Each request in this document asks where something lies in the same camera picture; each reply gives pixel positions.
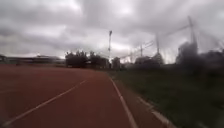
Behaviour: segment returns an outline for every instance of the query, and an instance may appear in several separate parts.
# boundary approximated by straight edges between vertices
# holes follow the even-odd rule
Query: gray cloud
[[[140,44],[187,25],[187,17],[204,30],[223,38],[224,2],[221,0],[0,0],[0,53],[62,56],[68,50],[108,54],[108,31],[113,30],[112,56],[128,54]],[[205,40],[205,35],[198,34]],[[160,36],[166,59],[189,39],[185,30]],[[203,50],[217,45],[200,44]],[[153,55],[156,45],[145,50]]]

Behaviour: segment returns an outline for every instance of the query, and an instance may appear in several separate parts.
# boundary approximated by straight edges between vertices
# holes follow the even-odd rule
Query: distant building
[[[36,56],[36,57],[8,57],[9,63],[30,63],[30,64],[46,64],[46,63],[56,63],[62,60],[56,56]]]
[[[0,62],[5,62],[6,56],[0,54]]]

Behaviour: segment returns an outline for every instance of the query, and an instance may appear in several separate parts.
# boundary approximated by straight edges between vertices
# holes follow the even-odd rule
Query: light pole
[[[109,48],[108,48],[109,60],[110,60],[110,52],[111,52],[111,35],[112,35],[112,30],[109,31]]]

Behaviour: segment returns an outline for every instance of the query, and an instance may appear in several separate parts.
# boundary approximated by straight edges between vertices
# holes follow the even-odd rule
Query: tree
[[[120,68],[121,68],[120,58],[115,57],[115,58],[112,60],[112,68],[113,68],[113,69],[120,69]]]
[[[77,51],[76,54],[72,52],[67,53],[66,56],[66,65],[77,67],[77,68],[85,68],[87,62],[86,52],[84,51]]]

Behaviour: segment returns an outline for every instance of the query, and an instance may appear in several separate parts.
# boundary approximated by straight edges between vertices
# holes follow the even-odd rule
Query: white lane line
[[[115,90],[116,90],[116,92],[117,92],[117,94],[118,94],[118,96],[119,96],[119,98],[121,100],[122,106],[124,107],[124,110],[125,110],[125,112],[126,112],[126,114],[128,116],[128,120],[129,120],[129,122],[131,124],[131,127],[132,128],[138,128],[138,125],[136,124],[136,122],[134,120],[134,117],[133,117],[131,111],[129,110],[129,108],[128,108],[128,106],[127,106],[123,96],[121,95],[121,93],[119,91],[119,89],[117,88],[115,82],[111,78],[110,78],[110,81],[113,83],[113,86],[114,86],[114,88],[115,88]]]
[[[86,80],[80,82],[79,84],[76,84],[75,86],[73,86],[72,88],[68,89],[67,91],[65,91],[65,92],[63,92],[63,93],[61,93],[61,94],[59,94],[59,95],[57,95],[57,96],[55,96],[55,97],[53,97],[53,98],[51,98],[51,99],[45,101],[45,102],[43,102],[43,103],[37,105],[36,107],[34,107],[34,108],[32,108],[32,109],[30,109],[30,110],[28,110],[28,111],[26,111],[26,112],[24,112],[24,113],[18,115],[18,116],[15,116],[15,117],[11,118],[10,120],[8,120],[8,121],[6,121],[5,123],[3,123],[2,126],[3,126],[3,127],[7,127],[7,126],[9,126],[10,124],[12,124],[13,122],[15,122],[16,120],[19,120],[19,119],[23,118],[24,116],[30,114],[31,112],[33,112],[33,111],[35,111],[35,110],[37,110],[37,109],[39,109],[39,108],[41,108],[41,107],[44,107],[45,105],[49,104],[50,102],[52,102],[52,101],[54,101],[54,100],[56,100],[56,99],[62,97],[63,95],[65,95],[65,94],[71,92],[72,90],[78,88],[80,85],[82,85],[82,84],[85,83],[85,82],[86,82]]]

